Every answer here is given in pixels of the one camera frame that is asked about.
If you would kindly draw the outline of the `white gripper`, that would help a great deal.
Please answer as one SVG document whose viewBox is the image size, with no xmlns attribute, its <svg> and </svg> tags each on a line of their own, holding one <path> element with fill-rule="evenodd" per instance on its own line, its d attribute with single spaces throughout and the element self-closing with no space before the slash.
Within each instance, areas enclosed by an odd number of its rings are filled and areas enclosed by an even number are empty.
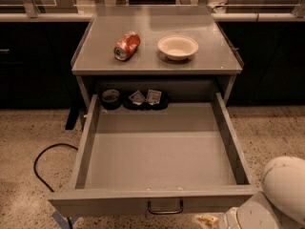
<svg viewBox="0 0 305 229">
<path fill-rule="evenodd" d="M 239 207 L 232 207 L 218 220 L 212 215 L 197 216 L 204 229 L 302 229 L 302 225 L 272 205 L 257 192 Z"/>
</svg>

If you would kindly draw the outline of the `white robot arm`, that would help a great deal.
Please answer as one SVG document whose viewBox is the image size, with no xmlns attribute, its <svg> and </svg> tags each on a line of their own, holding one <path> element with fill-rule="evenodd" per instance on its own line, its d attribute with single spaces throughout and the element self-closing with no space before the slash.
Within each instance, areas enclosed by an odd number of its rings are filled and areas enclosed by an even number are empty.
<svg viewBox="0 0 305 229">
<path fill-rule="evenodd" d="M 255 195 L 219 217 L 205 214 L 196 219 L 203 229 L 305 229 L 305 160 L 270 160 Z"/>
</svg>

